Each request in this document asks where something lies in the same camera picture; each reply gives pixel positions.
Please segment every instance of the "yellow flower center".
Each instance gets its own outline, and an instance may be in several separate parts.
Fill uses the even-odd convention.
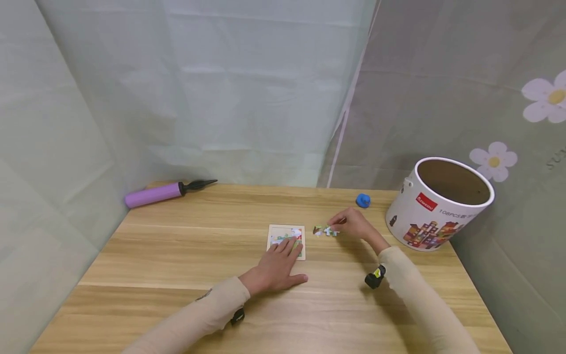
[[[548,96],[548,102],[552,104],[558,104],[564,101],[564,98],[566,98],[566,91],[564,91],[563,89],[557,89]]]
[[[489,161],[487,162],[491,167],[497,167],[499,166],[499,157],[494,156],[492,158],[489,159]]]

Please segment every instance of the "black pump nozzle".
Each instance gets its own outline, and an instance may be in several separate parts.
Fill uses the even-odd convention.
[[[179,182],[179,189],[182,190],[182,194],[185,195],[185,193],[187,193],[188,191],[191,190],[200,190],[210,184],[213,184],[215,182],[218,182],[218,180],[209,180],[209,181],[205,181],[205,180],[196,180],[196,181],[192,181],[191,183],[189,183],[188,185],[184,185],[183,183]]]

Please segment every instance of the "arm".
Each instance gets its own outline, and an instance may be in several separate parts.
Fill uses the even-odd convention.
[[[259,264],[239,277],[217,284],[126,348],[123,354],[180,354],[207,334],[224,328],[250,297],[288,289],[308,280],[305,274],[290,276],[303,245],[294,250],[296,238],[272,245]]]
[[[437,354],[479,354],[479,350],[450,307],[422,277],[417,267],[353,208],[338,213],[329,222],[332,229],[366,241],[386,269],[389,286],[403,300],[409,313],[430,339]]]

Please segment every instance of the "blue object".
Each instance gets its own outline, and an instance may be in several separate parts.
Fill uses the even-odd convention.
[[[367,208],[371,204],[371,198],[367,194],[360,193],[359,196],[355,199],[355,203],[362,208]]]

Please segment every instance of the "red logo label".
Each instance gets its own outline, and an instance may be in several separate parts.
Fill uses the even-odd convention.
[[[432,200],[430,200],[429,197],[427,197],[422,193],[419,193],[419,196],[417,197],[417,202],[419,202],[423,207],[427,208],[428,211],[433,211],[434,208],[436,208],[436,206],[438,205],[437,203],[433,202]]]

